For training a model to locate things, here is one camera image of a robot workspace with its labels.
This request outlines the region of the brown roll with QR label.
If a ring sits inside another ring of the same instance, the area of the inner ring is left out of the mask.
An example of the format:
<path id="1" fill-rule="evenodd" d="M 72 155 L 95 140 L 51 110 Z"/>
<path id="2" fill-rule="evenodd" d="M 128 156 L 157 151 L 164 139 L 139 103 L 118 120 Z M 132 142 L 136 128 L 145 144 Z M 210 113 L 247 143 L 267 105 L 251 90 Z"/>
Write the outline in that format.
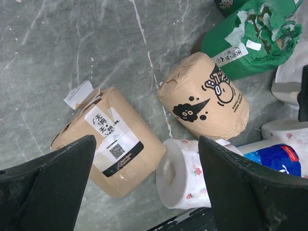
<path id="1" fill-rule="evenodd" d="M 86 80 L 64 102 L 79 113 L 56 135 L 51 148 L 93 135 L 90 179 L 110 197 L 126 196 L 156 170 L 165 148 L 119 90 L 93 88 Z"/>

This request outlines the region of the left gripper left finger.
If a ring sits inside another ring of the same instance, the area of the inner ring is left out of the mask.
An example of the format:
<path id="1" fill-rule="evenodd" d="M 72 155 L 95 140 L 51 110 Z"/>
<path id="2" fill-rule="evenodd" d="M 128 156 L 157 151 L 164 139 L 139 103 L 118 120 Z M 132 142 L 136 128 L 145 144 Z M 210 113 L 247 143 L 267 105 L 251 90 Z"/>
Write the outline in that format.
<path id="1" fill-rule="evenodd" d="M 96 140 L 77 141 L 0 172 L 2 231 L 72 231 L 92 166 Z"/>

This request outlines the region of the plain white paper roll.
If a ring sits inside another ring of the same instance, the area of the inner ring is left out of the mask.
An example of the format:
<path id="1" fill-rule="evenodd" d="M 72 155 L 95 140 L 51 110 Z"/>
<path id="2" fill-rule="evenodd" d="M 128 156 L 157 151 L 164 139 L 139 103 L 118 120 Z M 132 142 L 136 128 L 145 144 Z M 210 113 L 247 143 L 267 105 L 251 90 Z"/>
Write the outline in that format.
<path id="1" fill-rule="evenodd" d="M 281 102 L 298 110 L 297 95 L 301 90 L 303 67 L 308 64 L 308 43 L 296 45 L 291 57 L 277 68 L 271 93 Z"/>

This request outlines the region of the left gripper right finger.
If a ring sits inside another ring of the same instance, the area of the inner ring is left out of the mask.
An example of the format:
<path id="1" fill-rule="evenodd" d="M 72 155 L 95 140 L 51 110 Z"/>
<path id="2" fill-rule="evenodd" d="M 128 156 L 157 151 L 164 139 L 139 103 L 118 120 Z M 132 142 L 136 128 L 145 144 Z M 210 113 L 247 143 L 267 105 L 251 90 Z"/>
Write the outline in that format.
<path id="1" fill-rule="evenodd" d="M 306 231 L 308 180 L 262 166 L 204 136 L 200 162 L 219 231 Z"/>

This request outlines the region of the brown roll with cartoon print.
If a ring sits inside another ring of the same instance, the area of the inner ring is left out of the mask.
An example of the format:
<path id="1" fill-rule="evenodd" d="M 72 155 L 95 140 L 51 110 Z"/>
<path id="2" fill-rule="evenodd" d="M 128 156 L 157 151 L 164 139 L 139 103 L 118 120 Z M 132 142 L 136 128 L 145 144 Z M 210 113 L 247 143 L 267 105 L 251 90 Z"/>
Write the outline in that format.
<path id="1" fill-rule="evenodd" d="M 197 138 L 228 140 L 248 124 L 247 99 L 202 52 L 185 58 L 157 94 L 163 106 Z"/>

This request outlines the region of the green roll with torn top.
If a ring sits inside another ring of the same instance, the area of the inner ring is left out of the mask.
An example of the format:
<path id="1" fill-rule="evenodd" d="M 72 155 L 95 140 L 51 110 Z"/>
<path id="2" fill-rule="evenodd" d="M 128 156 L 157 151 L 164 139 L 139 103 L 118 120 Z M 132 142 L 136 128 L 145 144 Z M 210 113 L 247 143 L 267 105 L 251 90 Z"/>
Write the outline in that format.
<path id="1" fill-rule="evenodd" d="M 250 0 L 203 33 L 191 53 L 202 52 L 231 79 L 275 69 L 293 54 L 302 26 L 290 20 L 301 0 Z"/>

